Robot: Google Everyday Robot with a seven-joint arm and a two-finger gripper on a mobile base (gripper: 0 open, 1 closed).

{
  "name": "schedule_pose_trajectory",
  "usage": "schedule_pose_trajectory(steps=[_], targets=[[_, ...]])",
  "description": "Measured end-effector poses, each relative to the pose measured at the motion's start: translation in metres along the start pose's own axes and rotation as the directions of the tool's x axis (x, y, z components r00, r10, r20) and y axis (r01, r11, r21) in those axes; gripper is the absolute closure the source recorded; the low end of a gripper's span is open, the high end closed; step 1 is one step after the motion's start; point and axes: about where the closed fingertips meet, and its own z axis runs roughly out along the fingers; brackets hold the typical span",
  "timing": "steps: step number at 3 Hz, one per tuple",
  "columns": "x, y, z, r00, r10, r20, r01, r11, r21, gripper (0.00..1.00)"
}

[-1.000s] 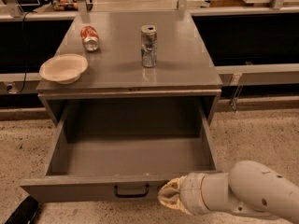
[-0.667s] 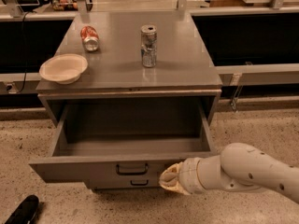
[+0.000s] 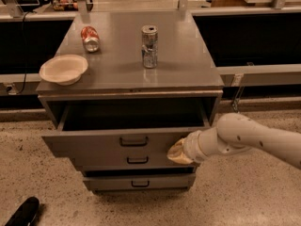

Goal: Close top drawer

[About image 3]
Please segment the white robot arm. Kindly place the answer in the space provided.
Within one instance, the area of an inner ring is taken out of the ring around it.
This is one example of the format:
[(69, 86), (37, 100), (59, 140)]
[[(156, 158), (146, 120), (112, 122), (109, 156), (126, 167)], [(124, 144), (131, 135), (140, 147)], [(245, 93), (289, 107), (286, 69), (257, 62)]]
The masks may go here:
[(181, 138), (168, 150), (167, 158), (182, 165), (199, 164), (213, 155), (234, 155), (250, 148), (301, 169), (300, 133), (264, 126), (238, 113), (225, 114), (215, 127)]

